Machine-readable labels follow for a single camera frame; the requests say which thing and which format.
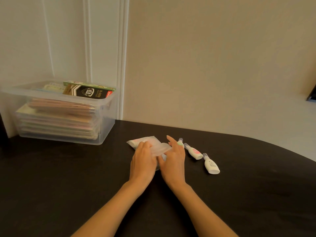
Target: correction fluid bottle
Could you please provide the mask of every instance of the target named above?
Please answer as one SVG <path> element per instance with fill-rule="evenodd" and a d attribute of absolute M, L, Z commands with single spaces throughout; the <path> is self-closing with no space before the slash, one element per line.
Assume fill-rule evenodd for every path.
<path fill-rule="evenodd" d="M 184 148 L 183 139 L 182 139 L 182 138 L 180 138 L 180 139 L 178 140 L 178 145 L 180 145 L 180 146 L 182 146 L 182 148 Z"/>
<path fill-rule="evenodd" d="M 202 159 L 203 158 L 203 155 L 201 154 L 201 152 L 199 152 L 197 149 L 192 148 L 187 143 L 184 143 L 184 148 L 186 148 L 188 150 L 188 152 L 190 153 L 190 155 L 194 159 Z"/>
<path fill-rule="evenodd" d="M 203 153 L 203 158 L 205 160 L 205 168 L 210 174 L 216 175 L 220 172 L 217 164 L 215 164 L 206 153 Z"/>

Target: dark table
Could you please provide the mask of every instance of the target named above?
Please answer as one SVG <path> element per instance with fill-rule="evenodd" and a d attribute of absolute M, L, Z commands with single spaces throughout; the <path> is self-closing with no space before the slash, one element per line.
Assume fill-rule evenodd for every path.
<path fill-rule="evenodd" d="M 236 135 L 116 121 L 100 146 L 19 136 L 0 159 L 0 236 L 70 236 L 129 178 L 131 139 L 182 137 L 219 166 L 186 153 L 185 179 L 240 237 L 316 236 L 316 162 Z M 197 236 L 160 171 L 116 236 Z"/>

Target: white packet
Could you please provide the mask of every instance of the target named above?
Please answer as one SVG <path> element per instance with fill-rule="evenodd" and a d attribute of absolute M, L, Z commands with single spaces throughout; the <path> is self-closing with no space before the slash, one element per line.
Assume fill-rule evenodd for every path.
<path fill-rule="evenodd" d="M 140 142 L 146 142 L 148 141 L 150 144 L 152 144 L 152 147 L 150 148 L 151 155 L 152 156 L 159 156 L 161 155 L 163 160 L 166 161 L 167 156 L 164 154 L 168 150 L 171 150 L 172 147 L 168 145 L 167 143 L 161 143 L 156 137 L 154 136 L 148 136 L 148 137 L 143 137 L 135 140 L 130 140 L 127 141 L 127 143 L 133 147 L 134 149 L 137 148 L 138 144 Z"/>

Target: forearm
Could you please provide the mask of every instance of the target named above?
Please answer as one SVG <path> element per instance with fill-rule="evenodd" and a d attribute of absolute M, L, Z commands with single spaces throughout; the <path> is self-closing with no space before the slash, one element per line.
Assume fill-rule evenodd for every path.
<path fill-rule="evenodd" d="M 187 184 L 171 188 L 180 200 L 199 237 L 238 237 Z"/>
<path fill-rule="evenodd" d="M 95 213 L 72 237 L 112 237 L 126 212 L 141 195 L 144 187 L 125 183 L 116 195 Z"/>

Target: storage container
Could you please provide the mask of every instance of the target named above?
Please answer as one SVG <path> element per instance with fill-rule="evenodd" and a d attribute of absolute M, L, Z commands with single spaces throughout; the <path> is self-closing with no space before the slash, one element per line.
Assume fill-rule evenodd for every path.
<path fill-rule="evenodd" d="M 22 137 L 100 145 L 115 123 L 117 94 L 91 99 L 62 94 L 62 81 L 4 87 Z"/>

